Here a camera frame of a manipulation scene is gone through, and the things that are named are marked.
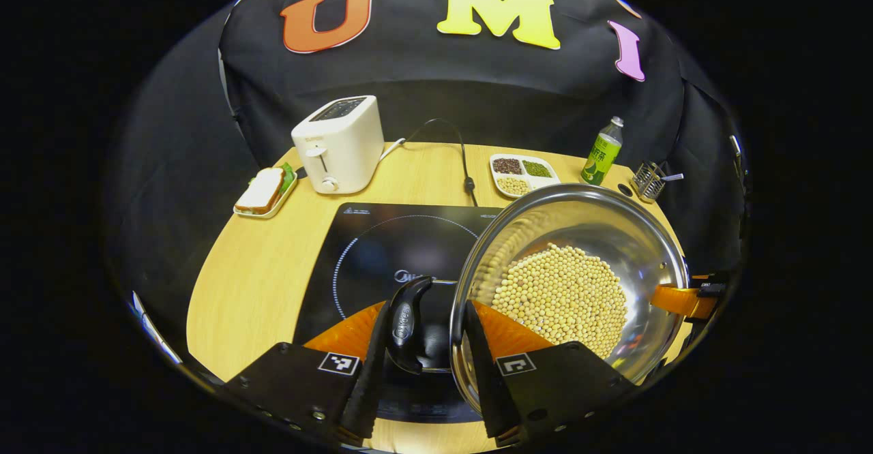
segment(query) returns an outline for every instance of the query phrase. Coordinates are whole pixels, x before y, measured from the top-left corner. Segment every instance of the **metal utensil holder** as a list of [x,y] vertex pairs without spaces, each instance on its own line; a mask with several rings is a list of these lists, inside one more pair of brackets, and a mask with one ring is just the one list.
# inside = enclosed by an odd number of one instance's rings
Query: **metal utensil holder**
[[643,162],[635,172],[634,178],[630,181],[630,186],[633,187],[640,200],[646,203],[653,203],[661,195],[664,185],[667,184],[661,180],[664,177],[666,177],[666,174],[657,164],[654,162]]

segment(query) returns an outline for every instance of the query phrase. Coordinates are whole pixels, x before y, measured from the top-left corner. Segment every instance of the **black handle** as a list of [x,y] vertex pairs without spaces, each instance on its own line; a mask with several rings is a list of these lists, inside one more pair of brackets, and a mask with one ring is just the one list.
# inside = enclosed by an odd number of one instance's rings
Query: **black handle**
[[431,284],[433,277],[418,277],[403,284],[387,310],[390,319],[387,354],[397,367],[412,374],[421,373],[418,355],[424,353],[424,330],[419,303]]

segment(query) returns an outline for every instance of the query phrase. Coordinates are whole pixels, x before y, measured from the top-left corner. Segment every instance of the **black induction cooktop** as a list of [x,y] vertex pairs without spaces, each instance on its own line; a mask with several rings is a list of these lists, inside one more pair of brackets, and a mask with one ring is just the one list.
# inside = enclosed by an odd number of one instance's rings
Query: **black induction cooktop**
[[[297,318],[303,344],[361,309],[391,299],[420,275],[457,280],[467,254],[500,209],[344,203],[321,246]],[[449,312],[455,289],[434,286],[421,299],[425,367],[449,367]],[[409,374],[385,359],[378,417],[418,423],[481,418],[451,374]]]

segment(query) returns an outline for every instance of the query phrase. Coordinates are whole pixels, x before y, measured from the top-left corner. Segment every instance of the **beans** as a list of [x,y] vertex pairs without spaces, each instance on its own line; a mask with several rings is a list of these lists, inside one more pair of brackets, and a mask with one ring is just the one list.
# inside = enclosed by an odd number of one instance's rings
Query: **beans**
[[527,181],[518,178],[498,178],[497,184],[506,193],[511,193],[512,195],[524,195],[531,191],[531,188],[527,185]]
[[552,177],[551,172],[548,172],[548,168],[539,164],[539,162],[525,161],[524,169],[526,169],[527,174],[531,175],[531,177]]
[[521,165],[517,159],[500,158],[492,163],[494,171],[504,172],[507,175],[521,175]]
[[[549,273],[554,268],[565,269],[564,274]],[[619,278],[607,262],[578,248],[549,243],[548,249],[512,262],[502,273],[515,280],[497,287],[493,308],[511,318],[536,316],[533,332],[555,345],[578,340],[601,358],[609,357],[618,345],[627,305]],[[523,289],[531,281],[538,283],[538,294]],[[533,309],[526,307],[522,314],[516,303],[530,306],[532,296]]]

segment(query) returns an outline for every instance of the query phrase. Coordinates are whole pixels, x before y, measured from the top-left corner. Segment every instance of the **toaster knob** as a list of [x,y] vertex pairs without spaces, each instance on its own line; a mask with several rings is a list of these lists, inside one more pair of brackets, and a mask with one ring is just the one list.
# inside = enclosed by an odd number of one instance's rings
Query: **toaster knob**
[[325,191],[336,191],[336,179],[331,177],[325,177],[323,181],[321,181],[321,187]]

